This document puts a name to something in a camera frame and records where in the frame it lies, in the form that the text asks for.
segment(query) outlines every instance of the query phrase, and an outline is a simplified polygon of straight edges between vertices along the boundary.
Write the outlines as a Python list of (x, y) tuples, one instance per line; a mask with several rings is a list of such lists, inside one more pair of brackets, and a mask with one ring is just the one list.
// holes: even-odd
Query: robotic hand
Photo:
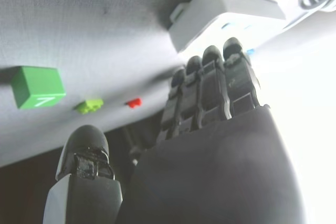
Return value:
[(304, 223), (293, 171), (237, 39), (211, 46), (173, 77), (157, 144), (142, 153), (125, 198), (103, 133), (65, 145), (49, 223)]

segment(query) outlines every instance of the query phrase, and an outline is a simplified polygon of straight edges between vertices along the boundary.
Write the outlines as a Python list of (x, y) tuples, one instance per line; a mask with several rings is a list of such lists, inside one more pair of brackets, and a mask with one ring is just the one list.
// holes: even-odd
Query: back of robotic hand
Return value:
[(239, 41), (173, 77), (155, 147), (121, 205), (124, 223), (304, 223), (295, 176)]

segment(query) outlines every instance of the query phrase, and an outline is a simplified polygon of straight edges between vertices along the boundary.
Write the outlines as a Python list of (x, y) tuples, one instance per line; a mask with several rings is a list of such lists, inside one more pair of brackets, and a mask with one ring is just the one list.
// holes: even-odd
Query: green block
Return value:
[(66, 95), (53, 68), (20, 67), (12, 79), (12, 89), (19, 109), (54, 106)]
[(76, 110), (81, 114), (87, 114), (89, 112), (96, 112), (104, 104), (104, 101), (101, 99), (97, 100), (86, 100), (76, 107)]

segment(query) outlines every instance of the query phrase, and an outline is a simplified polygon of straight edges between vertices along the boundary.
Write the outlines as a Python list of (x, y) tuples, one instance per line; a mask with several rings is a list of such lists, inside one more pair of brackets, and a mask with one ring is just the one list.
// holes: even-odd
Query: small red object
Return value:
[(141, 101), (140, 98), (136, 98), (136, 99), (134, 99), (134, 100), (128, 102), (127, 104), (128, 104), (128, 106), (129, 106), (130, 108), (134, 109), (134, 108), (137, 107), (137, 106), (141, 106), (142, 101)]

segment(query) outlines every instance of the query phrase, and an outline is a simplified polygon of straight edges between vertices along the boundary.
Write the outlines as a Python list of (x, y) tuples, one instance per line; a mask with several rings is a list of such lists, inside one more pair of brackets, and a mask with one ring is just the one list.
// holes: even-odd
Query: white plastic device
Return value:
[(254, 49), (286, 25), (278, 4), (268, 0), (191, 0), (179, 4), (170, 19), (171, 40), (187, 58), (202, 56), (210, 45), (222, 48), (230, 37)]

